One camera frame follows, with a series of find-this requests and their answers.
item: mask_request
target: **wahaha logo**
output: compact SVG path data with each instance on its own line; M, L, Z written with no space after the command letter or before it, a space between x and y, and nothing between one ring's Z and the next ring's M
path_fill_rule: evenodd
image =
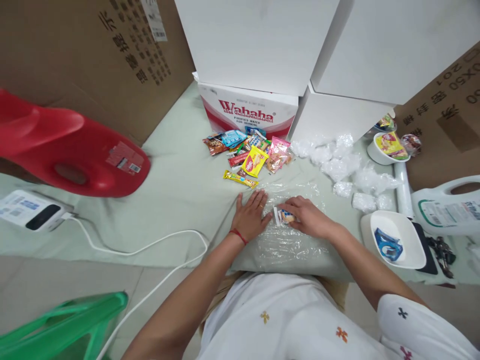
M232 102L231 104L228 101L225 100L218 100L220 102L221 107L223 108L223 111L228 113L228 114L235 114L238 116L243 116L246 118L251 118L255 120L263 120L269 123L274 122L274 117L273 115L267 115L262 112L262 110L258 111L250 111L245 108L245 106L242 107L235 107L235 103Z

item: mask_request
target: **red detergent bottle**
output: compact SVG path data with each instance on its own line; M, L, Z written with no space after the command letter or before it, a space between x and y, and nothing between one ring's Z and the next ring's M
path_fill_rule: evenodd
M130 195L151 166L142 149L108 127L73 110L31 104L4 89L0 157L47 184L92 197ZM65 169L81 174L82 180L66 177Z

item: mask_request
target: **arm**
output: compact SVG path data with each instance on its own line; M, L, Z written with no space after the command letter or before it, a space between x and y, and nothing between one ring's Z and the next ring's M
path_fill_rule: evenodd
M272 219L271 213L262 219L266 202L267 194L263 190L255 191L245 206L242 206L242 194L238 195L231 229L237 229L247 242L256 238ZM182 359L220 282L244 247L238 235L229 233L161 304L122 359Z
M279 207L300 220L290 223L293 228L314 238L327 239L332 244L375 311L380 298L385 294L399 295L427 306L402 279L358 242L344 226L331 220L310 200L302 196L292 197Z

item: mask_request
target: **charging cable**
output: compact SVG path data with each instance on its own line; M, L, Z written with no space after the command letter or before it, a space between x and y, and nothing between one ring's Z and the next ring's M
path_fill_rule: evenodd
M105 249L105 248L101 248L101 247L98 247L98 246L95 246L95 244L92 242L92 238L90 237L89 233L87 232L87 229L85 228L85 226L82 224L82 222L77 219L75 217L74 214L70 213L70 212L66 212L65 214L63 214L63 216L61 217L62 219L64 220L73 220L75 221L76 223L78 223L78 225L80 225L80 228L82 229L83 233L85 234L85 237L86 239L88 240L88 243L90 244L90 246L97 250L97 251L101 251L101 252L104 252L104 253L109 253L109 254L114 254L114 255L120 255L120 256L132 256L132 255L136 255L138 253L141 253L142 251L152 247L153 245L165 240L165 239L168 239L174 235L178 235L178 234L183 234L183 233L194 233L194 234L197 234L199 237L200 237L200 240L201 242L203 243L203 246L204 246L204 250L203 252L198 255L197 257L193 258L192 260L189 260L179 266L177 266L176 268L174 268L172 271L170 271L170 273L165 276L165 278L163 278L162 281L160 281L158 283L157 286L155 286L149 293L147 296L145 296L137 305L135 305L124 317L123 319L118 323L118 325L116 326L116 328L113 330L113 332L111 333L110 337L108 338L108 340L106 341L105 345L103 346L103 348L101 349L100 353L98 354L98 356L96 357L96 360L102 360L104 355L106 354L107 350L109 349L110 345L112 344L112 342L114 341L115 339L115 336L117 336L119 330L120 330L120 327L127 321L127 319L130 317L130 315L133 314L133 312L135 310L137 310L155 291L157 291L157 289L162 286L162 284L174 273L176 272L178 269L181 269L183 268L184 266L187 266L188 264L190 263L193 263L194 261L200 259L201 257L203 257L206 253L207 253L207 250L208 250L208 244L207 242L205 241L204 237L202 236L202 234L196 230L182 230L182 231L177 231L177 232L173 232L171 233L170 235L167 235L167 236L164 236L162 237L161 239L158 239L157 241L154 241L152 242L151 244L147 245L147 246L144 246L142 247L141 249L135 251L135 252L121 252L121 251L114 251L114 250L109 250L109 249Z

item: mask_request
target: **bottle handle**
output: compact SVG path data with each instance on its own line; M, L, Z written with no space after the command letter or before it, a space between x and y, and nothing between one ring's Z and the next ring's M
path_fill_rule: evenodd
M480 175L461 177L461 178L446 182L440 186L435 187L434 189L441 191L445 195L452 195L453 189L458 188L465 184L470 184L470 183L480 183ZM477 194L477 193L480 194L480 189L472 192L467 192L467 194Z

